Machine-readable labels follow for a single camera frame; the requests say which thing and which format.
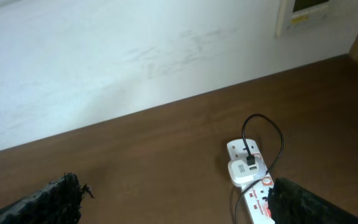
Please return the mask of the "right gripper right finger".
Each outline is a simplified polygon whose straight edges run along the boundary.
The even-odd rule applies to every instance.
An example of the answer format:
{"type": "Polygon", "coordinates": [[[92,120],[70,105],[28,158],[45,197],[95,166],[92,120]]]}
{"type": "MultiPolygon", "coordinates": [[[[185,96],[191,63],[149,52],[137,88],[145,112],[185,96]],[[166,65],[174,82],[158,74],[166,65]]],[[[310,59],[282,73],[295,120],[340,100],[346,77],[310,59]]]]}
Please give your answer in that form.
{"type": "Polygon", "coordinates": [[[358,224],[358,217],[286,179],[268,192],[268,209],[276,224],[358,224]]]}

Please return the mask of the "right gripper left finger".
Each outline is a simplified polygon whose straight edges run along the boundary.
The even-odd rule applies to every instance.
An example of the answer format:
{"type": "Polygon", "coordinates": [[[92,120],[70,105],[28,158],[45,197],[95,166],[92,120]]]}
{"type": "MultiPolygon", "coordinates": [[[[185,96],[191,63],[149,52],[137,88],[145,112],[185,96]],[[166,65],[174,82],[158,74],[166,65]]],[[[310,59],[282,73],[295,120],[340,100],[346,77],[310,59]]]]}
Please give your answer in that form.
{"type": "Polygon", "coordinates": [[[0,224],[77,224],[87,195],[94,198],[91,187],[81,185],[74,173],[67,173],[0,209],[0,224]]]}

